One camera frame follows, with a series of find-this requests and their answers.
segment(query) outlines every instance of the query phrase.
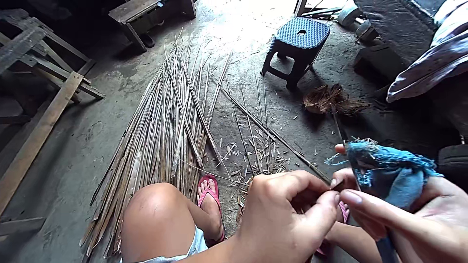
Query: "concrete floor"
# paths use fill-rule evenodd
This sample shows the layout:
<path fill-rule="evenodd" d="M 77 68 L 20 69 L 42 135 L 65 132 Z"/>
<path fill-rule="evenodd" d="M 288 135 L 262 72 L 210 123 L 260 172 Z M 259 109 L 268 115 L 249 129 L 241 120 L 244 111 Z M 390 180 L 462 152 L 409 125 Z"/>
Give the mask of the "concrete floor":
<path fill-rule="evenodd" d="M 330 167 L 323 160 L 334 154 L 333 146 L 339 142 L 333 121 L 328 116 L 308 113 L 301 105 L 302 95 L 292 94 L 285 88 L 285 81 L 271 74 L 264 79 L 258 74 L 271 36 L 292 15 L 295 0 L 198 0 L 197 18 L 192 21 L 175 19 L 150 32 L 155 47 L 140 55 L 127 47 L 128 40 L 118 30 L 104 32 L 97 46 L 88 51 L 98 62 L 87 77 L 94 87 L 107 95 L 102 101 L 93 101 L 81 94 L 83 102 L 68 107 L 55 125 L 47 142 L 29 169 L 16 192 L 3 219 L 47 217 L 43 228 L 35 234 L 10 236 L 0 242 L 0 258 L 5 262 L 48 263 L 81 262 L 80 238 L 94 212 L 88 205 L 91 196 L 110 162 L 118 141 L 130 117 L 139 103 L 142 92 L 164 59 L 164 43 L 173 40 L 174 32 L 184 39 L 193 38 L 195 46 L 209 44 L 212 62 L 222 67 L 225 57 L 232 52 L 227 78 L 237 98 L 241 98 L 238 81 L 245 84 L 248 107 L 258 106 L 255 77 L 266 88 L 268 114 L 275 117 L 269 125 L 282 131 L 284 139 L 296 142 L 310 161 L 331 177 L 339 167 Z M 314 73 L 308 72 L 298 86 L 303 93 L 322 84 L 340 83 L 350 97 L 365 100 L 377 88 L 354 73 L 352 64 L 360 48 L 355 35 L 334 22 L 327 22 L 331 34 L 314 63 Z M 278 68 L 291 66 L 276 57 L 273 65 Z M 211 131 L 215 140 L 237 142 L 240 145 L 232 106 L 224 95 L 216 104 Z M 358 118 L 345 121 L 350 134 L 355 137 L 372 137 L 388 146 L 408 149 L 434 157 L 443 143 L 434 142 L 428 134 L 427 124 L 410 114 L 381 111 L 375 107 L 365 110 Z M 290 154 L 290 169 L 306 166 Z M 243 165 L 241 158 L 230 158 L 226 165 L 232 171 Z M 237 208 L 231 198 L 234 188 L 221 185 L 223 220 L 227 236 L 235 232 Z M 91 262 L 103 262 L 102 246 L 95 250 Z M 328 256 L 329 262 L 352 262 L 349 255 L 335 249 Z"/>

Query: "knee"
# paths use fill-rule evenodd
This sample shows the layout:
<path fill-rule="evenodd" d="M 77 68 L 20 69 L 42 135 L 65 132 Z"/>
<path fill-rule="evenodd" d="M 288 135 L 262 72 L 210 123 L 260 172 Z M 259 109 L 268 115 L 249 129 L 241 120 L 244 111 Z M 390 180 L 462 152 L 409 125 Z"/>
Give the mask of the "knee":
<path fill-rule="evenodd" d="M 155 183 L 138 190 L 125 209 L 126 214 L 139 214 L 140 216 L 168 213 L 175 209 L 180 202 L 181 193 L 170 183 Z"/>

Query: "denim shorts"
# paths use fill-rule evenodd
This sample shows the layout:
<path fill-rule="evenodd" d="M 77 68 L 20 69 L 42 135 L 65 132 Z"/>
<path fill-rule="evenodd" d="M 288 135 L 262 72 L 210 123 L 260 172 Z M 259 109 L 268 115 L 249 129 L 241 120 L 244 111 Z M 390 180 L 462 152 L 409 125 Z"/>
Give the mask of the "denim shorts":
<path fill-rule="evenodd" d="M 207 250 L 208 247 L 206 246 L 205 243 L 205 237 L 203 235 L 203 230 L 195 226 L 195 236 L 193 237 L 192 244 L 190 245 L 189 251 L 185 255 L 180 255 L 180 256 L 173 256 L 173 257 L 155 257 L 152 259 L 148 259 L 145 261 L 142 261 L 141 263 L 169 263 L 169 262 L 176 262 L 179 260 L 182 260 L 188 256 L 200 253 L 202 251 Z"/>

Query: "pile of bamboo strips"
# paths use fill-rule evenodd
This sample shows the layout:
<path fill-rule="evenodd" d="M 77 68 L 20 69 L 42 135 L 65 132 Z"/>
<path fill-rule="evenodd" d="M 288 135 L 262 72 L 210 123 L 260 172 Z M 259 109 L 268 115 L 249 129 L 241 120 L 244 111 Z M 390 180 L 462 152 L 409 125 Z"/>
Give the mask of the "pile of bamboo strips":
<path fill-rule="evenodd" d="M 123 210 L 136 191 L 152 183 L 167 182 L 195 201 L 207 141 L 222 162 L 209 131 L 220 85 L 216 85 L 205 112 L 210 76 L 216 68 L 210 68 L 210 55 L 203 58 L 198 49 L 195 56 L 190 48 L 191 44 L 184 46 L 175 41 L 120 139 L 91 200 L 92 204 L 107 179 L 92 221 L 80 241 L 80 246 L 87 244 L 87 259 L 105 233 L 109 241 L 104 257 L 120 253 Z"/>
<path fill-rule="evenodd" d="M 190 48 L 191 44 L 185 46 L 175 41 L 171 51 L 166 54 L 164 64 L 148 84 L 120 139 L 109 168 L 91 200 L 92 204 L 107 179 L 102 198 L 80 241 L 80 246 L 87 244 L 86 259 L 89 259 L 93 249 L 106 233 L 109 240 L 104 257 L 120 253 L 123 210 L 133 194 L 142 187 L 152 183 L 171 183 L 194 202 L 200 172 L 207 173 L 203 164 L 206 143 L 216 155 L 213 159 L 217 163 L 215 168 L 221 165 L 223 171 L 227 172 L 225 177 L 213 175 L 231 181 L 233 184 L 229 186 L 237 187 L 237 223 L 242 218 L 247 186 L 253 177 L 258 174 L 288 171 L 285 164 L 289 165 L 290 158 L 285 157 L 288 151 L 279 150 L 280 143 L 329 184 L 329 179 L 314 163 L 308 161 L 304 154 L 296 151 L 276 130 L 268 126 L 271 116 L 267 109 L 266 91 L 263 89 L 263 92 L 260 92 L 256 77 L 260 108 L 255 107 L 257 115 L 254 115 L 247 109 L 240 79 L 238 87 L 241 89 L 243 103 L 237 101 L 230 93 L 229 83 L 225 79 L 230 56 L 226 58 L 218 79 L 213 75 L 216 68 L 210 68 L 212 65 L 208 63 L 210 55 L 203 58 L 202 52 L 199 56 L 200 48 L 196 55 L 193 55 Z M 205 111 L 209 84 L 212 81 L 215 90 L 210 107 Z M 231 143 L 231 146 L 227 146 L 226 155 L 221 156 L 210 133 L 214 105 L 220 91 L 232 102 L 233 117 L 235 116 L 237 122 L 244 153 L 240 152 L 236 143 Z M 238 110 L 245 115 L 248 127 L 241 128 L 243 125 L 239 122 Z M 252 129 L 253 124 L 259 130 Z M 248 132 L 242 133 L 242 130 L 247 128 Z M 242 155 L 246 163 L 245 169 L 242 166 L 233 173 L 227 170 L 223 160 L 228 159 L 226 156 L 231 153 Z"/>

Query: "hand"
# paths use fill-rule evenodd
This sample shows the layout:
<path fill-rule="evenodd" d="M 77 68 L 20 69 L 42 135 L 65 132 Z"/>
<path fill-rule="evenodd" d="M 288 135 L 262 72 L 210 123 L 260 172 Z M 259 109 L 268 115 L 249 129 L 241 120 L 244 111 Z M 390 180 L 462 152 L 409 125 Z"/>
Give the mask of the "hand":
<path fill-rule="evenodd" d="M 335 183 L 345 180 L 347 187 L 356 189 L 349 168 L 337 171 L 334 179 Z M 375 240 L 386 236 L 385 227 L 407 240 L 398 249 L 403 262 L 414 262 L 412 256 L 423 262 L 468 262 L 468 195 L 447 179 L 429 177 L 412 205 L 414 214 L 356 190 L 343 190 L 340 198 Z"/>
<path fill-rule="evenodd" d="M 338 192 L 297 170 L 257 175 L 234 239 L 232 262 L 305 262 L 336 220 Z"/>

